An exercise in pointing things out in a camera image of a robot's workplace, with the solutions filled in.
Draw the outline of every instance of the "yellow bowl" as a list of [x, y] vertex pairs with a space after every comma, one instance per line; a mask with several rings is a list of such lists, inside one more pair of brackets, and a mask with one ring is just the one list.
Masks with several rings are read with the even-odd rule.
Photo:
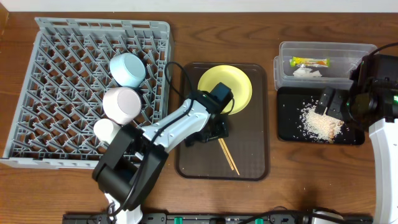
[[[230, 114], [243, 110], [250, 102], [252, 95], [251, 82], [240, 69], [230, 65], [219, 65], [207, 70], [200, 78], [198, 90], [210, 92], [217, 84], [228, 86], [234, 95], [235, 105]], [[225, 107], [223, 113], [231, 110], [232, 101]]]

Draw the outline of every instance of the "plastic box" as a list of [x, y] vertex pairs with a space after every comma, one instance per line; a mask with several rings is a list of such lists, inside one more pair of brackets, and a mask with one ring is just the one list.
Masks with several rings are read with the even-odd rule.
[[[353, 81], [349, 79], [351, 71], [358, 67], [362, 57], [376, 50], [373, 44], [346, 44], [327, 42], [282, 42], [279, 56], [274, 59], [275, 89], [282, 86], [324, 88], [330, 86], [348, 90]], [[329, 58], [329, 68], [313, 68], [319, 70], [322, 77], [297, 78], [293, 72], [298, 67], [290, 66], [292, 57]]]
[[[0, 162], [12, 167], [94, 169], [108, 145], [94, 135], [104, 118], [102, 98], [117, 87], [112, 57], [125, 52], [145, 62], [142, 109], [132, 124], [167, 115], [164, 65], [174, 46], [166, 22], [35, 18], [40, 27]], [[124, 157], [138, 163], [134, 154]]]

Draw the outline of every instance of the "green connector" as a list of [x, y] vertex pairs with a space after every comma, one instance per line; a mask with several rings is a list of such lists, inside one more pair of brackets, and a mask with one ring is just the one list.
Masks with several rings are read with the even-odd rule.
[[258, 219], [256, 219], [256, 221], [254, 223], [255, 224], [264, 224], [264, 220], [262, 218], [258, 218]]
[[175, 217], [174, 224], [182, 224], [182, 217]]

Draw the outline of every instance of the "white wall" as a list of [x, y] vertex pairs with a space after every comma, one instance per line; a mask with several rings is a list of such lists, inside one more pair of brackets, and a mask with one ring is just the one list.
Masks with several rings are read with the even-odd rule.
[[398, 12], [398, 0], [0, 0], [8, 11]]

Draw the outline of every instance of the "wooden tabletop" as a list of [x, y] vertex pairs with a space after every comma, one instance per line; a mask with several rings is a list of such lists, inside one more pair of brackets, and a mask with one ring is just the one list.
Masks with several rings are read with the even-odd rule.
[[[174, 60], [256, 63], [267, 72], [271, 173], [260, 182], [180, 177], [174, 152], [148, 196], [144, 210], [170, 213], [259, 213], [283, 205], [314, 206], [341, 213], [374, 213], [376, 189], [369, 138], [359, 147], [282, 142], [277, 138], [272, 60], [286, 40], [395, 42], [398, 14], [292, 13], [16, 13], [0, 43], [0, 153], [6, 145], [36, 33], [34, 17], [166, 21], [175, 39]], [[398, 48], [386, 53], [398, 54]], [[179, 86], [178, 78], [174, 85]], [[178, 108], [171, 93], [170, 111]], [[13, 169], [0, 165], [0, 223], [60, 223], [67, 212], [100, 212], [104, 195], [91, 170]]]

